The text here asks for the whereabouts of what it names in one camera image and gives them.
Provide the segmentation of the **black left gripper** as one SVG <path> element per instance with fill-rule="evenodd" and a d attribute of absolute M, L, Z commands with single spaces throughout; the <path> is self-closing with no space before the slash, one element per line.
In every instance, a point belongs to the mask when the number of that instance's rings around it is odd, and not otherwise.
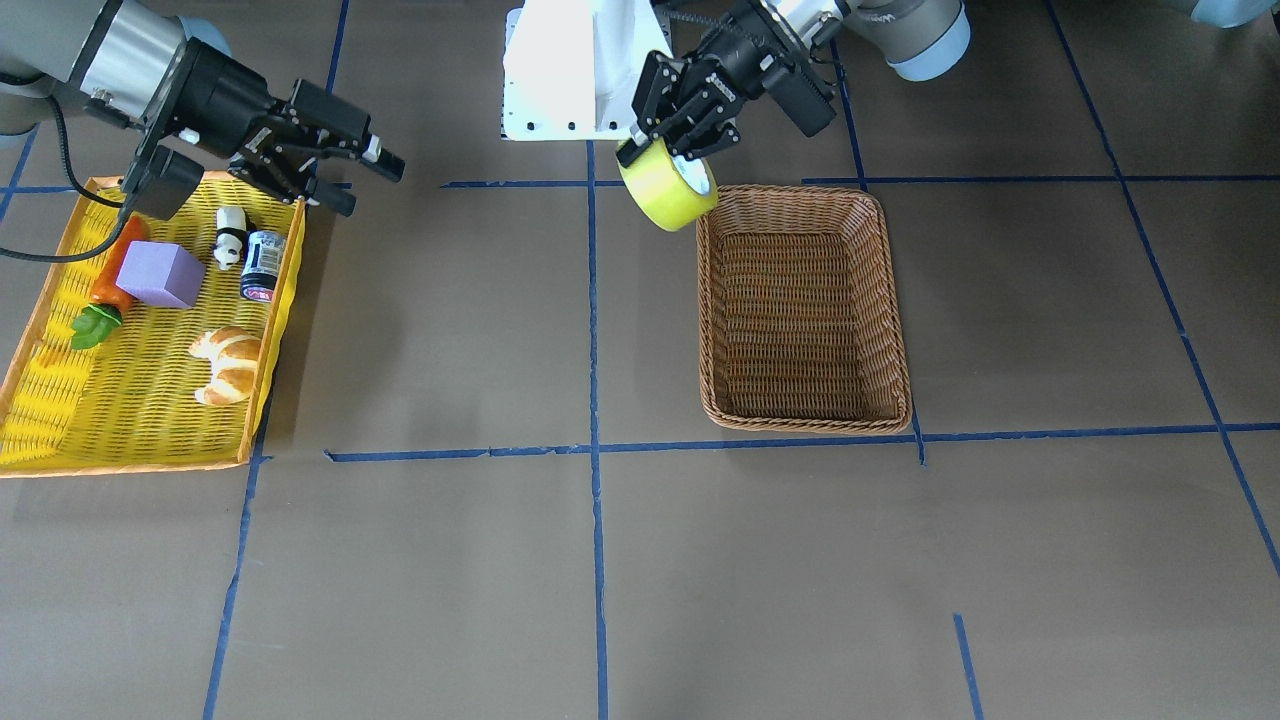
<path fill-rule="evenodd" d="M 703 24 L 707 31 L 682 56 L 649 53 L 632 100 L 636 124 L 616 149 L 616 161 L 630 168 L 664 140 L 671 154 L 682 155 L 685 184 L 710 196 L 710 169 L 699 158 L 740 142 L 735 119 L 746 102 L 768 95 L 763 85 L 768 69 L 780 61 L 812 63 L 813 4 L 737 1 L 718 18 L 685 12 L 680 1 L 652 5 L 662 18 Z"/>

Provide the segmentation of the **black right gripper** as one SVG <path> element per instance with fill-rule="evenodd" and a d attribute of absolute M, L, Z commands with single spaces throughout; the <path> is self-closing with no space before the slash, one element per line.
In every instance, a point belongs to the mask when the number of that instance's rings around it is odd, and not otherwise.
<path fill-rule="evenodd" d="M 227 159 L 232 176 L 274 199 L 340 217 L 355 213 L 357 199 L 319 178 L 320 161 L 356 161 L 392 183 L 404 174 L 404 159 L 370 123 L 367 111 L 307 79 L 297 79 L 289 97 L 274 97 L 265 78 L 202 40 L 179 46 L 150 106 L 159 137 Z"/>

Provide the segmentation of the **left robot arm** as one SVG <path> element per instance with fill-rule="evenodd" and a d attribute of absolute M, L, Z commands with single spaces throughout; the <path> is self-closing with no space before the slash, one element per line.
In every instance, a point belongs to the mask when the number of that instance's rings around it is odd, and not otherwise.
<path fill-rule="evenodd" d="M 645 55 L 631 136 L 616 151 L 623 174 L 654 152 L 692 167 L 739 145 L 737 117 L 762 97 L 805 136 L 819 133 L 835 118 L 819 51 L 844 31 L 874 45 L 911 82 L 950 70 L 972 38 L 961 1 L 733 1 L 714 17 L 691 12 L 686 1 L 654 1 L 652 9 L 703 32 L 686 53 Z"/>

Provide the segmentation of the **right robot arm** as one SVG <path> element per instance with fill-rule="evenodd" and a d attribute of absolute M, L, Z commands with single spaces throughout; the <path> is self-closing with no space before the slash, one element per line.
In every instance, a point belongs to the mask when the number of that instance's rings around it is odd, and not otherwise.
<path fill-rule="evenodd" d="M 122 182 L 131 209 L 173 218 L 204 167 L 164 145 L 168 137 L 227 161 L 229 174 L 282 202 L 316 202 L 340 215 L 355 197 L 316 167 L 356 161 L 397 182 L 404 161 L 371 131 L 369 114 L 306 79 L 275 97 L 215 33 L 138 1 L 5 1 L 3 91 L 47 99 L 79 95 L 100 120 L 140 132 Z"/>

